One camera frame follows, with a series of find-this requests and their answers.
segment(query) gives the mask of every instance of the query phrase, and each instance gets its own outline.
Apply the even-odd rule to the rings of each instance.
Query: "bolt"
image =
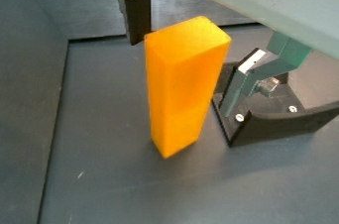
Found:
[[[289,111],[290,111],[292,113],[296,113],[296,112],[298,111],[298,109],[297,109],[296,106],[290,106],[290,107],[289,107]]]
[[[242,114],[237,115],[237,120],[242,123],[245,122],[245,116]]]

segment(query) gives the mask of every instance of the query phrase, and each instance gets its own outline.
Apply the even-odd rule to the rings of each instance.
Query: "orange block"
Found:
[[[151,135],[165,158],[199,139],[230,44],[206,17],[146,36]]]

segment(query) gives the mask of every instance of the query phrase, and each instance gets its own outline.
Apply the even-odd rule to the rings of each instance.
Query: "gray table surface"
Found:
[[[233,61],[265,47],[272,30],[229,33]],[[293,74],[297,87],[313,86],[298,93],[306,106],[338,98],[336,78],[326,89],[318,77],[338,68],[317,53]],[[42,224],[338,223],[338,118],[313,135],[230,149],[211,108],[199,142],[165,161],[150,139],[143,44],[73,44],[65,91]]]
[[[37,224],[69,41],[35,0],[0,5],[0,223]]]

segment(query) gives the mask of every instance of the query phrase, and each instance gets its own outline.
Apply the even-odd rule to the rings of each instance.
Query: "dark gray floor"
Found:
[[[69,41],[35,0],[0,5],[0,223],[37,224]]]
[[[118,0],[38,0],[69,39],[126,34]],[[198,15],[219,25],[253,22],[211,0],[153,0],[153,29]]]
[[[265,47],[272,31],[230,34],[233,61]],[[338,61],[316,55],[305,68],[325,61],[329,69],[293,76],[313,86],[304,99],[322,90],[318,73],[337,82]],[[338,119],[312,136],[229,149],[211,108],[201,141],[165,161],[146,87],[143,44],[71,46],[42,224],[338,223]],[[339,97],[338,86],[328,90]]]

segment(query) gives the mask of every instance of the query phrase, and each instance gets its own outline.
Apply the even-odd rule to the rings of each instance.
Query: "gray wall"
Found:
[[[117,0],[38,0],[70,39],[125,34]],[[253,20],[211,0],[153,0],[154,30],[198,15],[219,25]]]
[[[0,223],[34,224],[69,42],[34,0],[0,5]]]

